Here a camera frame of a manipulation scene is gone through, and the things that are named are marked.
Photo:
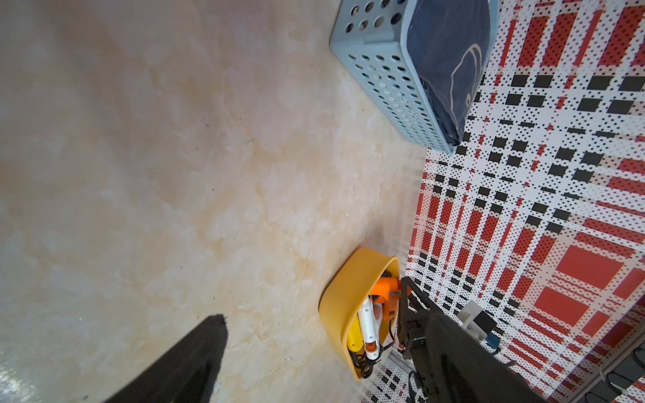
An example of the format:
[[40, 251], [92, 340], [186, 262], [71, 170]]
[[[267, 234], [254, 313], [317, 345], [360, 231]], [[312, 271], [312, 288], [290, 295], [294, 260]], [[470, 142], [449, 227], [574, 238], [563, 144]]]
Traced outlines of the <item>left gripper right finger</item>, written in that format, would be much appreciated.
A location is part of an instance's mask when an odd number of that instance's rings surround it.
[[423, 394], [429, 402], [544, 401], [445, 315], [429, 315], [424, 335], [428, 364]]

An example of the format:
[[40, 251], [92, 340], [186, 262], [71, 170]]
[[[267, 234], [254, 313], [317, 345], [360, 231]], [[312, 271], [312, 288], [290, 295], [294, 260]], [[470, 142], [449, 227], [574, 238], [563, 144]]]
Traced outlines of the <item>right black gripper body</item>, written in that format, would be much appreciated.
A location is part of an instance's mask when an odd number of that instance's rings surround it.
[[410, 277], [401, 279], [398, 302], [397, 337], [403, 359], [413, 363], [408, 372], [408, 393], [412, 402], [441, 402], [443, 359], [438, 344], [429, 335], [430, 319], [438, 307]]

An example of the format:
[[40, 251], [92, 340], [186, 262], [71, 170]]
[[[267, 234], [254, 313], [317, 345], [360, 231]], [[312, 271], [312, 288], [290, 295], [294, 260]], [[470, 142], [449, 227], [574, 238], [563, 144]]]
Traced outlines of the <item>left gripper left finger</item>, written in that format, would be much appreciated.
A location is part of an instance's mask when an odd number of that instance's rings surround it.
[[224, 315], [200, 322], [109, 402], [209, 402], [228, 341]]

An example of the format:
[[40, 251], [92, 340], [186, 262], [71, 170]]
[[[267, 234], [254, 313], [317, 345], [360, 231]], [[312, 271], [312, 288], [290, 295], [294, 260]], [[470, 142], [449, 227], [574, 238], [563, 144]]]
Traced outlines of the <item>orange glue gun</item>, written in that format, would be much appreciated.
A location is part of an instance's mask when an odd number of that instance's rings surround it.
[[390, 321], [396, 317], [401, 299], [401, 280], [396, 277], [382, 276], [369, 293], [374, 304], [383, 306], [383, 320]]

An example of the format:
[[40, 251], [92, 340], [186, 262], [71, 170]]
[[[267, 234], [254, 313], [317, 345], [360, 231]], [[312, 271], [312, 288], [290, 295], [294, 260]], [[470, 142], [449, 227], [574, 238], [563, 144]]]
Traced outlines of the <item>white glue gun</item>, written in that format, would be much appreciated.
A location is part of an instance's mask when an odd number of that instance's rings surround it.
[[380, 356], [379, 333], [376, 330], [376, 317], [371, 299], [366, 297], [358, 311], [359, 326], [364, 341], [364, 355], [371, 361]]

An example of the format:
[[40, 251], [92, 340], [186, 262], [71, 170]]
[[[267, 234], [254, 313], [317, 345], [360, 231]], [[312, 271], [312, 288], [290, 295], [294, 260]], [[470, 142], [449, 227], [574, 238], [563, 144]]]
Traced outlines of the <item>yellow glue gun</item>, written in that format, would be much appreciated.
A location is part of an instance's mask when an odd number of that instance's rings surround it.
[[359, 353], [364, 347], [364, 339], [359, 324], [359, 317], [354, 315], [349, 326], [347, 348], [351, 353]]

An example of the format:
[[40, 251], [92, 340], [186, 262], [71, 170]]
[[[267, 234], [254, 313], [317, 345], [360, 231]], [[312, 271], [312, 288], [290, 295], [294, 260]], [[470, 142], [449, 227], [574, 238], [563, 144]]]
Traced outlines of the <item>yellow plastic storage box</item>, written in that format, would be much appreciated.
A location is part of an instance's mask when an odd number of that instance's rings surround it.
[[347, 348], [349, 331], [363, 301], [386, 271], [395, 278], [400, 276], [397, 256], [361, 247], [352, 253], [329, 282], [318, 305], [320, 321], [334, 352], [358, 382], [361, 374], [354, 367]]

